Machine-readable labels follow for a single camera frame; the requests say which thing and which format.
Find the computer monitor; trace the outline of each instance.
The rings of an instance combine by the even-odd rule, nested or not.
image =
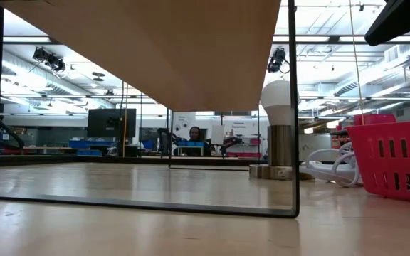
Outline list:
[[[127,109],[126,137],[135,137],[136,109]],[[99,109],[88,111],[88,137],[121,138],[125,124],[125,109]]]
[[[386,6],[365,35],[371,46],[410,32],[410,0],[385,0]]]

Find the ceiling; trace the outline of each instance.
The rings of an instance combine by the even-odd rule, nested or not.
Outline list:
[[[363,4],[363,10],[360,11],[360,3]],[[288,9],[287,2],[282,1],[278,22],[274,31],[275,35],[288,34]],[[329,36],[329,35],[350,35],[352,34],[350,12],[348,0],[297,0],[296,11],[296,31],[298,35],[309,36]],[[366,0],[353,1],[352,16],[354,24],[354,33],[356,35],[364,35],[368,28],[372,25],[379,12],[385,5],[384,0]],[[4,35],[5,36],[47,36],[42,31],[26,23],[19,17],[6,11],[4,19]],[[4,51],[15,55],[20,60],[30,63],[32,67],[38,63],[32,59],[32,55],[36,46],[29,43],[6,44]],[[74,69],[74,72],[67,73],[62,80],[76,86],[83,92],[88,92],[92,95],[104,95],[108,90],[112,90],[115,95],[121,95],[122,81],[121,79],[103,70],[88,59],[75,53],[73,50],[62,45],[42,45],[50,53],[55,53],[57,56],[64,57],[64,61],[69,68]],[[278,48],[284,48],[287,56],[289,54],[288,45],[273,45],[272,52]],[[403,86],[398,90],[382,93],[382,90],[387,90],[395,85],[404,82],[404,71],[402,68],[391,68],[389,71],[380,69],[384,63],[384,54],[393,45],[382,45],[371,47],[366,45],[357,45],[355,47],[358,68],[364,75],[364,79],[371,80],[361,82],[362,95],[370,97],[373,95],[382,94],[390,97],[410,97],[410,85]],[[298,45],[297,62],[298,62],[298,90],[300,96],[333,96],[342,87],[345,87],[346,82],[352,82],[356,75],[356,63],[354,56],[353,45]],[[36,68],[42,69],[46,73],[51,73],[49,67],[39,64]],[[283,66],[282,70],[288,70],[288,66]],[[92,72],[105,74],[103,82],[94,82]],[[289,75],[282,73],[267,74],[265,84],[275,79],[288,79]],[[141,92],[130,87],[130,95],[141,95]],[[347,91],[340,96],[355,97],[359,92],[355,88]],[[120,102],[120,98],[106,99],[106,101],[114,105]],[[148,97],[142,99],[143,102],[154,103]],[[385,105],[398,103],[395,101],[386,102]],[[315,113],[321,116],[321,112],[328,110],[339,110],[343,105],[356,104],[355,100],[321,100],[310,99],[303,100],[300,104],[301,110],[305,113]],[[374,100],[368,101],[368,104],[374,104]],[[355,109],[356,105],[349,111],[333,112],[329,111],[326,114],[344,114]]]

